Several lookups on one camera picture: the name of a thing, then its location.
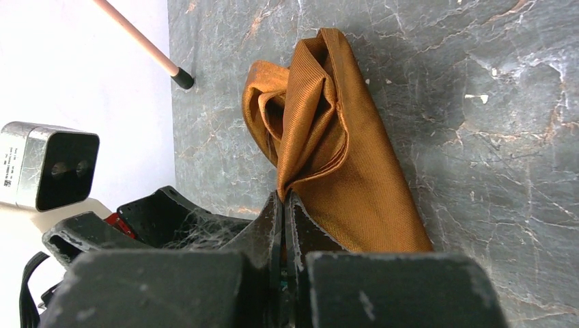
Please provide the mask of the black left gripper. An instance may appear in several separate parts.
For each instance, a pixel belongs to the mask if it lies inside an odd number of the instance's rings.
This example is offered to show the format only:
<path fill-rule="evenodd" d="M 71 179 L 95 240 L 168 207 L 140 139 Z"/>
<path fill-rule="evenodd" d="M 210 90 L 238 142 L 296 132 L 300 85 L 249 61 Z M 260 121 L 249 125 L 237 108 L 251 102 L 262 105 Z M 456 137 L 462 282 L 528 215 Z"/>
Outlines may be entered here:
<path fill-rule="evenodd" d="M 121 205 L 107 218 L 94 211 L 69 216 L 42 236 L 64 267 L 83 252 L 101 249 L 219 249 L 250 224 L 214 214 L 173 187 Z"/>

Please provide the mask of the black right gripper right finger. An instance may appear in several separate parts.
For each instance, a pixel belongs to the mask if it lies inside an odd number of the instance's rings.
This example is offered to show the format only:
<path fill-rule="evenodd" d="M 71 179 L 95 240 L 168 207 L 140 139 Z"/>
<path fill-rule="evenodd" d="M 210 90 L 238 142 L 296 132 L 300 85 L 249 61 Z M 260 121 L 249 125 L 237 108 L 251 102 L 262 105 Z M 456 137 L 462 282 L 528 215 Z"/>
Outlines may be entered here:
<path fill-rule="evenodd" d="M 291 327 L 506 327 L 485 271 L 449 253 L 348 252 L 285 201 Z"/>

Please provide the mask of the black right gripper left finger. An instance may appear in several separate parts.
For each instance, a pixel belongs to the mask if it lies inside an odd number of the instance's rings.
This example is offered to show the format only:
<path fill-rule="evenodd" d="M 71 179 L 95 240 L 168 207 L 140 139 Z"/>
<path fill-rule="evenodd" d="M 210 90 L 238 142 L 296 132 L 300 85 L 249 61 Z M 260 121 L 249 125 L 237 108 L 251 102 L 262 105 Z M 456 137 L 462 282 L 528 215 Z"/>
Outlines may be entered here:
<path fill-rule="evenodd" d="M 43 327 L 281 327 L 281 221 L 271 193 L 219 249 L 83 252 L 48 304 Z"/>

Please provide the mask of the orange cloth napkin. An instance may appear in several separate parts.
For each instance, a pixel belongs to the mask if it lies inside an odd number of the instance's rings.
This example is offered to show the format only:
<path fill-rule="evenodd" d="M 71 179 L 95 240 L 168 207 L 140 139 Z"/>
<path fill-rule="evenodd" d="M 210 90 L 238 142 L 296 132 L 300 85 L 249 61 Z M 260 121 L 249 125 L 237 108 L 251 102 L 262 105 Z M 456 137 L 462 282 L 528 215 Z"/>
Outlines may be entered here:
<path fill-rule="evenodd" d="M 432 250 L 382 119 L 344 34 L 300 40 L 288 67 L 255 62 L 242 115 L 277 169 L 282 200 L 350 251 Z"/>

